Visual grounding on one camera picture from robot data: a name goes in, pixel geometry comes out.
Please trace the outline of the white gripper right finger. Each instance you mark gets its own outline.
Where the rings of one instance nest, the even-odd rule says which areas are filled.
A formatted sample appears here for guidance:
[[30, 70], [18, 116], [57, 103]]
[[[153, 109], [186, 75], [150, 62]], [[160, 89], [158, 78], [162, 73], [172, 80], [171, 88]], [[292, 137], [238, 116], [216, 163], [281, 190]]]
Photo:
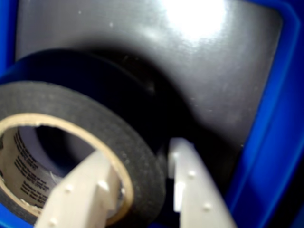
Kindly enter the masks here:
[[173, 210], [181, 228], [235, 228], [212, 176], [194, 145], [172, 138], [168, 151], [168, 177], [174, 180]]

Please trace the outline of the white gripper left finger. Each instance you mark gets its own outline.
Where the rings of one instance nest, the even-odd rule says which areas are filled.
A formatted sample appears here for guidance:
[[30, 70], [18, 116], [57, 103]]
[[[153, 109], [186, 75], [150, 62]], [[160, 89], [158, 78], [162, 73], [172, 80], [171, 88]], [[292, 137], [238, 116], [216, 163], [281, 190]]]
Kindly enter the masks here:
[[50, 193], [37, 228], [104, 228], [118, 205], [121, 182], [109, 159], [95, 151]]

